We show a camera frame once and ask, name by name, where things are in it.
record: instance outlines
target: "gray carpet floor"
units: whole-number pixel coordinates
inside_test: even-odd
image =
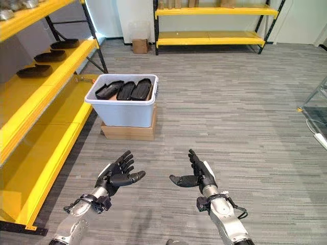
[[[246,46],[208,46],[155,56],[130,49],[121,40],[102,45],[109,73],[159,76],[156,140],[107,140],[92,113],[37,218],[47,237],[2,232],[1,244],[48,244],[66,217],[62,207],[90,192],[102,168],[126,150],[147,175],[118,191],[83,244],[223,244],[197,211],[198,188],[181,189],[168,178],[192,173],[189,148],[248,209],[243,224],[255,244],[327,243],[327,151],[296,111],[327,76],[326,51],[278,44],[257,55]],[[92,64],[83,72],[100,73]]]

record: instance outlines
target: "black cable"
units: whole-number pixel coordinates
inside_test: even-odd
[[[231,204],[231,206],[233,208],[238,209],[238,210],[240,210],[240,211],[243,212],[241,215],[239,215],[237,217],[238,219],[246,218],[249,215],[248,212],[247,212],[247,210],[245,208],[242,208],[242,207],[237,206],[230,197],[227,197],[226,199],[227,199],[227,201],[229,201],[229,203]]]

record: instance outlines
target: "yellow shelf board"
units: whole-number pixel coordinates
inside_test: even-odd
[[[268,5],[252,5],[249,7],[222,8],[222,7],[195,7],[180,9],[157,9],[155,17],[164,15],[199,15],[199,14],[244,14],[244,15],[273,15],[277,17],[278,11]]]
[[[64,61],[49,63],[53,69],[49,77],[21,79],[14,75],[11,80],[0,85],[1,164],[66,84],[73,72],[96,47],[96,44],[96,40],[84,40],[77,48],[65,50],[67,58]]]
[[[160,32],[157,47],[161,45],[264,45],[264,43],[265,41],[256,32],[249,31]]]
[[[74,2],[74,0],[46,0],[34,9],[24,9],[15,12],[15,17],[0,22],[0,41],[15,35],[17,32]]]
[[[92,110],[84,103],[91,86],[74,75],[3,165],[0,220],[36,229],[36,216]]]

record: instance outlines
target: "black shoe insole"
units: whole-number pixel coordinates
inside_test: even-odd
[[[65,50],[50,50],[50,53],[43,53],[34,57],[36,62],[59,62],[64,59],[66,59]]]
[[[132,92],[131,95],[132,100],[145,101],[150,92],[151,86],[152,83],[148,78],[144,78],[141,81],[139,81],[136,88]]]
[[[133,81],[125,83],[121,89],[119,90],[117,94],[117,100],[118,101],[130,101],[131,95],[136,87],[135,83]]]
[[[98,100],[108,100],[113,97],[120,88],[124,85],[124,81],[115,81],[109,85],[104,84],[96,91],[96,97]]]
[[[52,67],[50,65],[38,65],[34,67],[24,68],[19,70],[16,74],[20,78],[42,78],[48,77],[52,73]]]
[[[64,50],[66,48],[75,48],[80,45],[78,39],[66,39],[64,41],[58,41],[50,45],[53,50]]]

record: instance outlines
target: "small cardboard box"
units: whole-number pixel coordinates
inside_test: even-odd
[[[149,45],[147,39],[133,39],[132,40],[133,45],[133,52],[135,54],[147,54]]]
[[[157,106],[153,108],[152,125],[149,128],[115,127],[101,124],[101,130],[107,139],[147,140],[154,141],[157,124]]]

